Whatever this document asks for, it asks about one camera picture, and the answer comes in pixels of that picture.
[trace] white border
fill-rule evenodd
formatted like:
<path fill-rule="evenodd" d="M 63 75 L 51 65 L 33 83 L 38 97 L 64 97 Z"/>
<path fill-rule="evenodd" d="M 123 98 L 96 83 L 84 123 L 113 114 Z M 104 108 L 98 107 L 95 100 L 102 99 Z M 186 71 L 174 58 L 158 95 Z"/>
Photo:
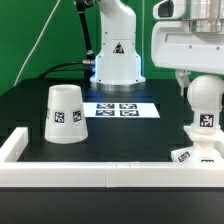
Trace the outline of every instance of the white border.
<path fill-rule="evenodd" d="M 224 164 L 16 162 L 27 144 L 16 128 L 1 147 L 0 187 L 224 187 Z"/>

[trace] marker sticker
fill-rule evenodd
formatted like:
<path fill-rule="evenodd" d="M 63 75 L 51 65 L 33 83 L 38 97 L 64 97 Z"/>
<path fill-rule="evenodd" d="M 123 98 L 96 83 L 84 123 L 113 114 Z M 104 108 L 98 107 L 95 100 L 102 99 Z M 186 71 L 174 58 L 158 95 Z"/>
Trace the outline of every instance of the marker sticker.
<path fill-rule="evenodd" d="M 191 154 L 189 151 L 187 151 L 184 154 L 182 154 L 181 156 L 179 156 L 178 160 L 179 160 L 179 162 L 184 162 L 185 160 L 187 160 L 190 157 L 191 157 Z"/>

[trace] black tabletop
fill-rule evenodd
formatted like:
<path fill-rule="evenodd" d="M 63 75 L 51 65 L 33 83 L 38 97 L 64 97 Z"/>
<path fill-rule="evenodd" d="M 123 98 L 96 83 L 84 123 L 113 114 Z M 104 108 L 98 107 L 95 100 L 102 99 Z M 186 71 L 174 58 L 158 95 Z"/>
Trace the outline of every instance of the black tabletop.
<path fill-rule="evenodd" d="M 154 103 L 160 118 L 86 118 L 88 139 L 57 145 L 44 139 L 48 89 L 82 87 L 84 102 Z M 83 81 L 28 79 L 0 97 L 0 142 L 28 127 L 28 161 L 167 161 L 192 145 L 183 131 L 193 112 L 175 80 L 148 80 L 132 92 L 87 88 Z M 211 188 L 1 188 L 2 223 L 221 223 L 224 190 Z"/>

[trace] green backdrop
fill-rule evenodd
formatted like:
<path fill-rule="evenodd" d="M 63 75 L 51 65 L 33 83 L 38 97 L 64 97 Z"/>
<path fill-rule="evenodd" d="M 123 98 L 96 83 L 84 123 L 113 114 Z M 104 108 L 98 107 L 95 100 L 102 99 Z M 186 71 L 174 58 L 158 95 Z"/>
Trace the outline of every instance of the green backdrop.
<path fill-rule="evenodd" d="M 0 94 L 12 88 L 22 64 L 33 48 L 56 2 L 57 0 L 1 0 Z M 123 0 L 123 2 L 132 7 L 137 15 L 136 50 L 144 56 L 142 58 L 144 76 L 147 79 L 174 78 L 173 70 L 155 68 L 150 55 L 151 32 L 156 23 L 152 18 L 152 8 L 159 0 Z M 86 16 L 92 46 L 97 53 L 101 45 L 98 7 L 88 9 Z M 74 0 L 61 0 L 20 81 L 35 78 L 54 65 L 84 58 L 85 45 Z"/>

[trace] inverted cup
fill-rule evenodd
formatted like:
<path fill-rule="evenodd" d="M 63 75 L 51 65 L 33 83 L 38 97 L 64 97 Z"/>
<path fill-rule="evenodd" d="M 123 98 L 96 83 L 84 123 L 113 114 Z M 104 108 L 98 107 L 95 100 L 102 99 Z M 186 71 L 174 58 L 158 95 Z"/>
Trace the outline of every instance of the inverted cup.
<path fill-rule="evenodd" d="M 88 137 L 81 89 L 75 85 L 56 85 L 49 89 L 45 139 L 70 144 Z"/>

